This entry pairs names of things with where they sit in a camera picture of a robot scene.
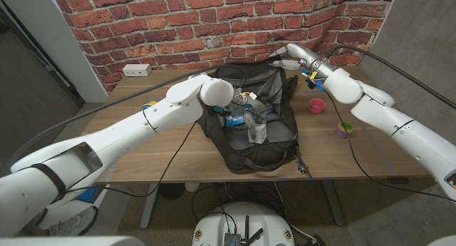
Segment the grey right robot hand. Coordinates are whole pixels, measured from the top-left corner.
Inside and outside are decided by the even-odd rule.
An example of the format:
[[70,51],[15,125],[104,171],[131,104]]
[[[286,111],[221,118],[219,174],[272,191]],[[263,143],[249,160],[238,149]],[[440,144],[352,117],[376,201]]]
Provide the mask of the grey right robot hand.
[[323,62],[320,56],[313,51],[294,43],[288,43],[270,55],[270,57],[279,56],[290,56],[294,58],[294,60],[281,59],[273,61],[272,65],[290,71],[305,68],[308,71],[317,72],[318,76],[326,78],[336,70],[335,66]]

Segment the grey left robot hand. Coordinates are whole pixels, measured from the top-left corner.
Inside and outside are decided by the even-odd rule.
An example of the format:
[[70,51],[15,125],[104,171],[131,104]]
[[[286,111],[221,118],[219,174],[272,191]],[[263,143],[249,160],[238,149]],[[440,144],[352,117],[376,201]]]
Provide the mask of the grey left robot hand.
[[247,126],[250,143],[263,143],[266,139],[266,106],[253,92],[238,93],[228,106],[224,125],[231,128],[244,123]]

